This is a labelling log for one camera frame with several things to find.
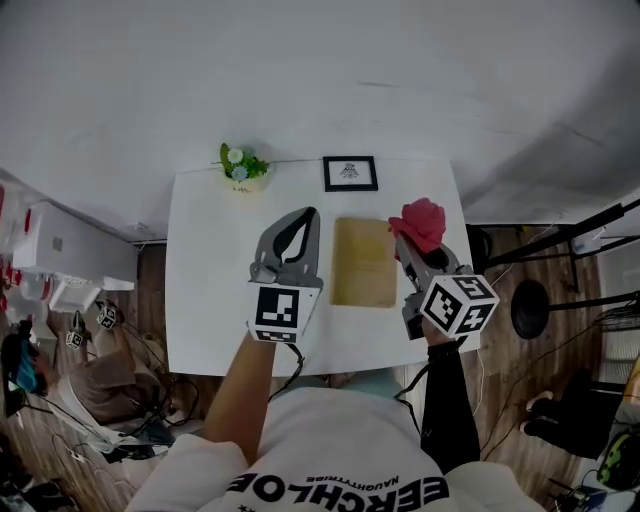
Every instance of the white table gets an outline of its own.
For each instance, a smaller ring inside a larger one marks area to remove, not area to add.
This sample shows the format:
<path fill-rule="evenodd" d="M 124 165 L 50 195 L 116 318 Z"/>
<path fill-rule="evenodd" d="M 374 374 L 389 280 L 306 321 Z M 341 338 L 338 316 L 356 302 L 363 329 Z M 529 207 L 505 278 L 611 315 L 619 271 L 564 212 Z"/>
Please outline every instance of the white table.
<path fill-rule="evenodd" d="M 307 375 L 354 372 L 425 361 L 424 339 L 407 338 L 401 309 L 413 287 L 398 265 L 391 309 L 329 305 L 333 224 L 337 217 L 387 219 L 428 197 L 444 207 L 444 243 L 471 263 L 462 207 L 451 167 L 442 160 L 376 159 L 378 192 L 324 192 L 322 161 L 276 164 L 260 194 L 227 189 L 218 171 L 176 177 L 169 218 L 166 323 L 171 371 L 226 375 L 245 332 L 249 265 L 262 232 L 284 214 L 314 206 L 321 217 L 318 276 L 325 289 L 298 347 Z M 462 351 L 480 347 L 470 336 Z M 295 356 L 276 353 L 274 376 L 290 376 Z"/>

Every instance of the picture frame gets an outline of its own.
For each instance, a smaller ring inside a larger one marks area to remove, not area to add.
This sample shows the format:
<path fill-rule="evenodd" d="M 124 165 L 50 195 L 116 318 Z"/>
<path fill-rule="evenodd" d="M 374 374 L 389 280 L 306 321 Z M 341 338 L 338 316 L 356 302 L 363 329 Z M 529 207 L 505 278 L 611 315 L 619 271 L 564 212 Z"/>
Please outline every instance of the picture frame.
<path fill-rule="evenodd" d="M 325 192 L 364 192 L 378 190 L 378 177 L 372 156 L 325 156 Z"/>

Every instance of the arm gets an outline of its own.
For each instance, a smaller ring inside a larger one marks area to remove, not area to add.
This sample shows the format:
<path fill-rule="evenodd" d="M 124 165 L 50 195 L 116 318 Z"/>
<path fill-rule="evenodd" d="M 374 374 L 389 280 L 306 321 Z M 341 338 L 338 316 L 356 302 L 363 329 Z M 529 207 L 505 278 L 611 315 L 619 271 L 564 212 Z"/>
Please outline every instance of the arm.
<path fill-rule="evenodd" d="M 425 318 L 429 343 L 427 390 L 420 448 L 436 461 L 443 474 L 467 462 L 480 460 L 478 431 L 467 396 L 459 343 L 449 340 Z"/>
<path fill-rule="evenodd" d="M 275 343 L 256 341 L 247 333 L 205 419 L 202 437 L 235 443 L 248 465 L 257 459 L 275 353 Z"/>

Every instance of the white t-shirt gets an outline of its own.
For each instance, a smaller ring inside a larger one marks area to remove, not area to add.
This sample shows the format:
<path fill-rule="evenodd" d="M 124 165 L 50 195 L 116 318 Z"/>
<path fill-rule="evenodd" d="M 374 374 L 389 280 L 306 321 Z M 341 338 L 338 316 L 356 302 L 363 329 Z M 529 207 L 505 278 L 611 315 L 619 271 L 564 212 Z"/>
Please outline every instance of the white t-shirt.
<path fill-rule="evenodd" d="M 509 468 L 473 462 L 444 478 L 419 445 L 399 403 L 356 391 L 297 389 L 269 406 L 255 464 L 249 467 L 234 443 L 184 435 L 127 510 L 543 510 Z"/>

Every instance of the cardboard sheet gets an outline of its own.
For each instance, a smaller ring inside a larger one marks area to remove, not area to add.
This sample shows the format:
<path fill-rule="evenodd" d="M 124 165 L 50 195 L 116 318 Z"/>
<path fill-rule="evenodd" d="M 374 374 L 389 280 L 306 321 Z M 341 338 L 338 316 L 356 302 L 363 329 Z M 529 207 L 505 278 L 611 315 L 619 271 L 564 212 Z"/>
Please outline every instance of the cardboard sheet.
<path fill-rule="evenodd" d="M 398 262 L 387 221 L 336 219 L 331 293 L 335 306 L 391 308 L 396 304 Z"/>

